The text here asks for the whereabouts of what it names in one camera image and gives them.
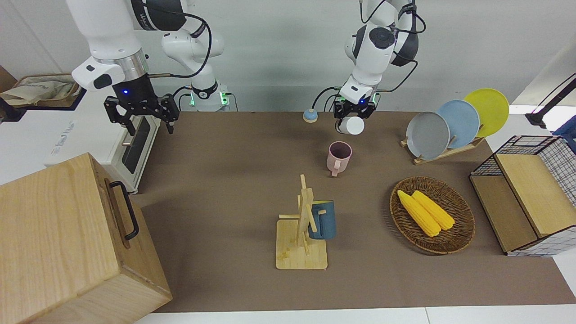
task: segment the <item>oven door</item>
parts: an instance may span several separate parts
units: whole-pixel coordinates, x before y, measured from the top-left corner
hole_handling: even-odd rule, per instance
[[[134,136],[127,133],[123,138],[113,164],[120,177],[127,182],[127,189],[136,192],[159,122],[152,116],[136,116],[133,123],[136,133]]]

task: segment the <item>oval woven basket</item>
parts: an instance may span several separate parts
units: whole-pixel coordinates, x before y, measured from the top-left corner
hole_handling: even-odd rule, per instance
[[[440,234],[433,238],[429,237],[400,203],[400,198],[396,194],[398,190],[409,195],[420,190],[450,214],[456,223],[451,229],[440,231]],[[458,252],[466,248],[474,237],[476,224],[468,203],[452,187],[434,178],[413,176],[396,184],[390,196],[390,213],[400,233],[414,245],[428,252],[436,254]]]

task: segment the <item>white cup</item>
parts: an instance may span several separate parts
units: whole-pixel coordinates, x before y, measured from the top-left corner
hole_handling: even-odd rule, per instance
[[[343,134],[358,135],[364,130],[364,120],[358,116],[345,117],[338,126],[338,130]]]

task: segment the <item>brown tabletop mat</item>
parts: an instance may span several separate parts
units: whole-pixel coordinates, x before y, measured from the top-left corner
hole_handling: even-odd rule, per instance
[[[376,112],[359,136],[337,134],[328,114],[307,124],[301,112],[182,113],[174,135],[160,129],[133,197],[174,295],[158,311],[576,303],[553,259],[502,254],[468,180],[488,145],[414,166],[398,144],[412,116]],[[353,155],[332,179],[325,164],[336,140]],[[316,199],[335,202],[326,271],[275,268],[275,224],[296,210],[301,173]],[[395,229],[389,195],[418,175],[470,204],[476,235],[463,251],[425,255]]]

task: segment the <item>blue mug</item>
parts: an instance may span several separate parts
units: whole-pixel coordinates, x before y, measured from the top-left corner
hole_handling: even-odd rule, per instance
[[[312,202],[312,217],[316,224],[316,233],[308,225],[308,235],[315,240],[329,240],[336,236],[336,216],[334,214],[334,201],[318,200]]]

